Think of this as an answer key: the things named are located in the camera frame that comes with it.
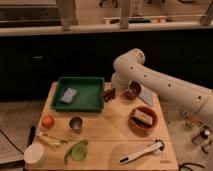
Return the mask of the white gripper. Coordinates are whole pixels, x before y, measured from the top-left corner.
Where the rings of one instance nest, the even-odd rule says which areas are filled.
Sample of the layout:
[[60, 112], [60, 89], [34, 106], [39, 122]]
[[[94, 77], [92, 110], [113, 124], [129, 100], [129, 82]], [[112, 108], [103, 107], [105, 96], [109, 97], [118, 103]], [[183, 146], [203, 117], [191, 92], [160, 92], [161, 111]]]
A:
[[111, 87], [116, 90], [117, 94], [121, 94], [127, 87], [129, 81], [115, 72], [111, 77]]

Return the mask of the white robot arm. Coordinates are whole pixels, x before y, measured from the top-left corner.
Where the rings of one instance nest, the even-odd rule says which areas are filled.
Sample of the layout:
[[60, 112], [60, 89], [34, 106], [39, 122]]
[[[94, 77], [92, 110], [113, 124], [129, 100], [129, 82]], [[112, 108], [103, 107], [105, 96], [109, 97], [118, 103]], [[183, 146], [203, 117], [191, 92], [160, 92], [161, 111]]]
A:
[[144, 62], [145, 55], [138, 48], [117, 57], [113, 62], [112, 85], [123, 89], [130, 81], [142, 84], [187, 112], [197, 115], [213, 129], [213, 89], [154, 71], [145, 67]]

